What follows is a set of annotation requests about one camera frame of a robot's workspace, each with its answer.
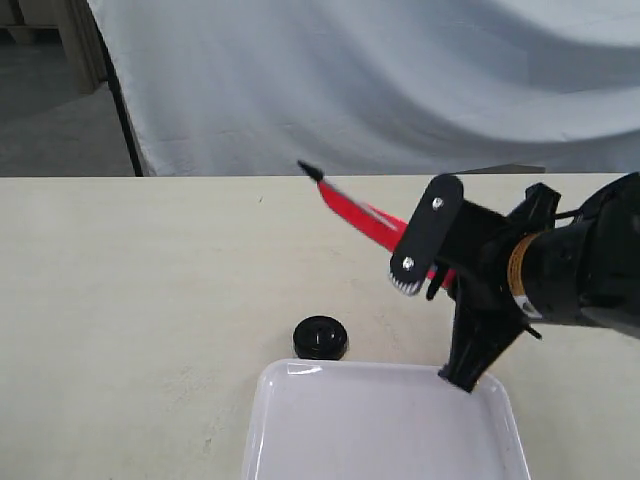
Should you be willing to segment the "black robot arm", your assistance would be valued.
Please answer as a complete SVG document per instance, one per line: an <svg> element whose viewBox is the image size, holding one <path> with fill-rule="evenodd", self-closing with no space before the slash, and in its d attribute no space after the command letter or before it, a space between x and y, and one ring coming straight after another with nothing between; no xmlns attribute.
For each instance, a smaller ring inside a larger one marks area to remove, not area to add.
<svg viewBox="0 0 640 480"><path fill-rule="evenodd" d="M464 390L539 323L639 334L639 176L559 212L543 183L501 215L467 200L450 174L427 186L390 259L403 294L433 297L452 279L449 358L440 376Z"/></svg>

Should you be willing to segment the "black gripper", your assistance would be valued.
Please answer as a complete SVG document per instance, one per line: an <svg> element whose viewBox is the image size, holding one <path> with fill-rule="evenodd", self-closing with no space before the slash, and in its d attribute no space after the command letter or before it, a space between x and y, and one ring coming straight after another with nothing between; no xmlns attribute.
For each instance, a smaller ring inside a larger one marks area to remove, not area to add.
<svg viewBox="0 0 640 480"><path fill-rule="evenodd" d="M465 199L454 175L438 175L425 189L394 248L389 275L402 294L414 296L435 268L427 289L434 297L449 269L456 272L450 352L439 371L451 385L471 393L529 324L543 320L515 277L533 239L554 226L559 200L559 192L535 183L502 215Z"/></svg>

